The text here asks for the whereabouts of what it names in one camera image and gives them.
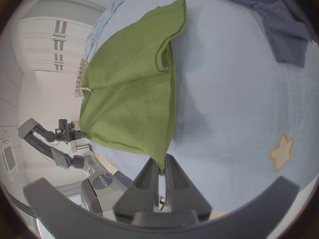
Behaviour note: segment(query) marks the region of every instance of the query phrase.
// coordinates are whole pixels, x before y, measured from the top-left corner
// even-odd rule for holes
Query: robot logo
[[[93,180],[92,186],[94,189],[105,189],[114,180],[114,176],[110,173],[101,174]]]

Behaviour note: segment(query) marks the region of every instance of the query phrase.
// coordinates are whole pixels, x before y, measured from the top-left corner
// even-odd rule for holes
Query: bed sheet
[[[112,34],[174,1],[125,0],[88,61]],[[168,153],[215,211],[239,208],[281,175],[303,189],[319,172],[318,47],[309,43],[304,69],[277,63],[255,12],[226,0],[186,2],[188,23],[173,40],[177,113]],[[291,160],[275,171],[269,154],[283,134],[294,140]],[[92,146],[131,179],[148,159]]]

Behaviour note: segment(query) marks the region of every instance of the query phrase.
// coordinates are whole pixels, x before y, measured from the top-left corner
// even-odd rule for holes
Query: yellow star print
[[[269,158],[275,162],[275,172],[280,171],[286,163],[291,160],[291,149],[293,147],[293,138],[288,140],[287,136],[283,133],[279,138],[278,146],[275,147],[270,153]]]

